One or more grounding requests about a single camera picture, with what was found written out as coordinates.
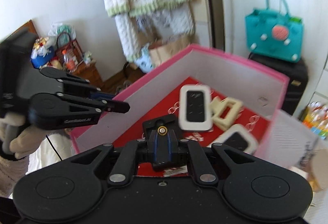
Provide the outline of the gloved left hand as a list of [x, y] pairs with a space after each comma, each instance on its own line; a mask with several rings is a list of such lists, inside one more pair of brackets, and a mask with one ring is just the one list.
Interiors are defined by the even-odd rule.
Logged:
[[7, 113], [1, 118], [1, 157], [16, 161], [34, 153], [51, 131], [35, 126], [25, 128], [16, 138], [10, 138], [9, 128], [19, 128], [25, 123], [25, 117], [18, 113]]

